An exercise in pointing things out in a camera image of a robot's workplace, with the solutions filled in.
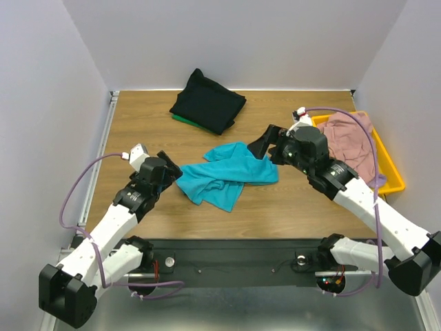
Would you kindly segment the turquoise t shirt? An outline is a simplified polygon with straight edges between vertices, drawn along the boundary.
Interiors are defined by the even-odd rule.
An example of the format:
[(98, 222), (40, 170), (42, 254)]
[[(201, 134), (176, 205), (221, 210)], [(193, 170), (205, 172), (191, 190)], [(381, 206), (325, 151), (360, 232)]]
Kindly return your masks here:
[(177, 186), (200, 205), (207, 202), (231, 212), (246, 184), (271, 185), (279, 180), (278, 168), (268, 157), (257, 159), (243, 142), (217, 146), (203, 156), (204, 163), (181, 166)]

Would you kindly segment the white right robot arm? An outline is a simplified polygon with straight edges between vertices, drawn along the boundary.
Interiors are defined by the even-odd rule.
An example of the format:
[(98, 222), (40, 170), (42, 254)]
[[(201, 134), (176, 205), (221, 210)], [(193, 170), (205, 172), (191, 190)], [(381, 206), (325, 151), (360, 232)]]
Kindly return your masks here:
[(317, 261), (325, 269), (351, 265), (387, 276), (402, 292), (418, 296), (440, 272), (440, 233), (429, 233), (392, 208), (345, 162), (330, 157), (327, 138), (318, 128), (293, 131), (270, 125), (247, 146), (257, 158), (295, 167), (310, 186), (350, 211), (378, 236), (376, 244), (341, 234), (324, 238)]

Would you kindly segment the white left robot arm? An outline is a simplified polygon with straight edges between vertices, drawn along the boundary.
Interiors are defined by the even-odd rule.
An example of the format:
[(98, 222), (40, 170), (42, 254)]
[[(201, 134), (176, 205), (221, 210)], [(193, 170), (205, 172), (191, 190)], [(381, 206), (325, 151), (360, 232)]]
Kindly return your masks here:
[(47, 264), (39, 273), (39, 307), (78, 329), (92, 316), (98, 300), (127, 273), (151, 270), (153, 279), (128, 283), (132, 295), (145, 298), (159, 281), (160, 264), (154, 246), (146, 239), (123, 236), (153, 209), (161, 193), (182, 176), (181, 169), (164, 151), (150, 156), (138, 144), (119, 157), (133, 167), (129, 183), (116, 193), (104, 217), (83, 241), (56, 265)]

